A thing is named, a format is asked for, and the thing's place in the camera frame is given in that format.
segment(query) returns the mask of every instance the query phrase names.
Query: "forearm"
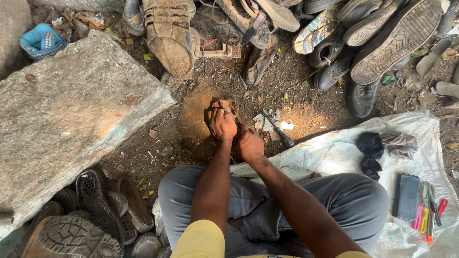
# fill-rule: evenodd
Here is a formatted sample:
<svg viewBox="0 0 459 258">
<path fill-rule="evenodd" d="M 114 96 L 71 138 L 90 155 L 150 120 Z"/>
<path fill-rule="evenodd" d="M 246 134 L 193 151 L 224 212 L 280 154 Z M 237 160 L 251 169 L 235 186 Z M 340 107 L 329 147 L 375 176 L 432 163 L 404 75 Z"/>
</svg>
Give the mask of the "forearm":
<svg viewBox="0 0 459 258">
<path fill-rule="evenodd" d="M 315 257 L 336 257 L 346 251 L 363 252 L 313 195 L 281 173 L 266 157 L 250 165 L 271 190 L 285 218 Z"/>
<path fill-rule="evenodd" d="M 228 202 L 230 201 L 231 141 L 220 141 L 210 163 L 195 188 L 190 223 L 208 219 L 226 235 Z"/>
</svg>

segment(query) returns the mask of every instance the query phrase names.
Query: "yellow shirt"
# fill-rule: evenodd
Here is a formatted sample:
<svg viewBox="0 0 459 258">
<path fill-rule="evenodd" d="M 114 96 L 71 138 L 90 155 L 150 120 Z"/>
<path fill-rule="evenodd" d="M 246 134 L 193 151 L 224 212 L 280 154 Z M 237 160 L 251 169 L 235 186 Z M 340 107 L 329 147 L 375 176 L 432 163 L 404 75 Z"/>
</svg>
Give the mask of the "yellow shirt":
<svg viewBox="0 0 459 258">
<path fill-rule="evenodd" d="M 191 223 L 183 232 L 170 258 L 224 258 L 225 238 L 220 228 L 210 220 Z M 251 255 L 239 258 L 267 258 L 268 255 Z M 297 258 L 279 255 L 281 258 Z M 336 258 L 371 258 L 363 252 L 350 251 Z"/>
</svg>

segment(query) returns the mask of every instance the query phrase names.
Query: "leg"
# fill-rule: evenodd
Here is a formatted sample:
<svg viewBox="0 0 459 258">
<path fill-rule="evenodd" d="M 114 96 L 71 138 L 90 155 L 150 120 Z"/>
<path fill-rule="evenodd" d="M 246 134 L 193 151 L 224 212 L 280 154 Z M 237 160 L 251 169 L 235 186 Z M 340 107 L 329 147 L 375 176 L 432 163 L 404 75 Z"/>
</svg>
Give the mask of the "leg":
<svg viewBox="0 0 459 258">
<path fill-rule="evenodd" d="M 307 180 L 300 185 L 325 206 L 352 239 L 365 251 L 371 251 L 389 210 L 387 192 L 380 184 L 362 174 L 345 173 Z M 241 218 L 239 226 L 249 240 L 279 240 L 292 255 L 310 255 L 274 200 Z"/>
<path fill-rule="evenodd" d="M 165 215 L 164 226 L 172 250 L 190 223 L 194 190 L 203 171 L 204 167 L 199 166 L 178 167 L 167 173 L 159 185 L 161 211 Z M 269 199 L 272 199 L 272 196 L 264 185 L 231 177 L 228 217 L 246 216 Z M 252 243 L 230 224 L 227 224 L 225 245 L 226 257 L 256 254 L 265 250 L 282 250 L 275 244 Z"/>
</svg>

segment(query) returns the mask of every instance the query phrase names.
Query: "person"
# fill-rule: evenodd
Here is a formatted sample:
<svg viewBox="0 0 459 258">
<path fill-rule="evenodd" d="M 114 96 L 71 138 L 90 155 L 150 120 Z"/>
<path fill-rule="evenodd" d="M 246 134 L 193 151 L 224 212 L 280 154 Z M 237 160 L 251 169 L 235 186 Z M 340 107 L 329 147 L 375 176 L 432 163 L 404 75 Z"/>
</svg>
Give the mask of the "person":
<svg viewBox="0 0 459 258">
<path fill-rule="evenodd" d="M 358 173 L 296 183 L 245 125 L 237 149 L 265 185 L 230 177 L 236 124 L 221 108 L 207 118 L 218 140 L 210 163 L 177 167 L 159 185 L 171 258 L 369 257 L 389 211 L 379 183 Z"/>
</svg>

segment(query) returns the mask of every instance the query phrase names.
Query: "dirt ground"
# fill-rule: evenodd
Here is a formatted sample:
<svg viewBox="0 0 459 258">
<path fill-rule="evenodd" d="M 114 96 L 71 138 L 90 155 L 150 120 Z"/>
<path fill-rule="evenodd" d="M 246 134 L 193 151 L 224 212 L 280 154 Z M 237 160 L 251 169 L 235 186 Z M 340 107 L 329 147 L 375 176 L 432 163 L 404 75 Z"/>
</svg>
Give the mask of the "dirt ground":
<svg viewBox="0 0 459 258">
<path fill-rule="evenodd" d="M 307 64 L 307 57 L 295 53 L 291 48 L 294 34 L 284 31 L 276 33 L 285 57 L 276 54 L 259 85 L 246 90 L 239 77 L 252 46 L 242 47 L 240 59 L 206 59 L 204 65 L 195 71 L 193 79 L 187 80 L 173 93 L 177 104 L 149 121 L 120 147 L 106 155 L 99 163 L 103 171 L 114 179 L 129 175 L 138 186 L 147 185 L 147 190 L 154 190 L 155 194 L 147 198 L 151 207 L 157 198 L 159 182 L 169 170 L 182 164 L 204 166 L 212 157 L 215 142 L 203 117 L 204 109 L 213 97 L 235 99 L 240 107 L 239 120 L 250 125 L 254 124 L 252 118 L 258 114 L 259 105 L 263 105 L 265 110 L 280 109 L 282 120 L 295 125 L 293 130 L 286 130 L 285 133 L 296 143 L 333 130 L 350 128 L 373 117 L 413 110 L 429 111 L 438 117 L 452 114 L 453 118 L 440 121 L 442 146 L 459 141 L 459 111 L 443 108 L 449 98 L 430 93 L 430 87 L 436 82 L 451 81 L 457 57 L 448 61 L 440 59 L 423 78 L 415 71 L 420 58 L 411 59 L 398 70 L 404 73 L 404 86 L 380 84 L 371 115 L 361 119 L 352 117 L 347 110 L 345 95 L 349 79 L 345 77 L 340 88 L 334 86 L 325 92 L 316 91 L 313 88 L 313 76 L 305 80 L 313 72 Z M 204 38 L 202 41 L 207 43 L 210 40 Z M 140 39 L 135 40 L 134 48 L 139 47 L 139 42 Z M 159 78 L 161 65 L 158 65 L 156 58 L 144 61 L 143 50 L 140 55 L 134 49 L 128 52 Z M 283 99 L 285 93 L 288 94 L 286 100 Z M 313 123 L 318 116 L 324 119 Z M 153 138 L 149 135 L 151 129 L 157 131 Z M 257 133 L 265 140 L 268 157 L 285 150 L 285 146 L 279 140 L 272 140 L 269 133 L 261 130 L 257 130 Z M 241 162 L 235 151 L 232 152 L 232 158 L 235 162 Z M 458 192 L 459 181 L 452 177 L 451 170 L 457 169 L 459 151 L 444 148 L 443 161 L 448 177 Z"/>
</svg>

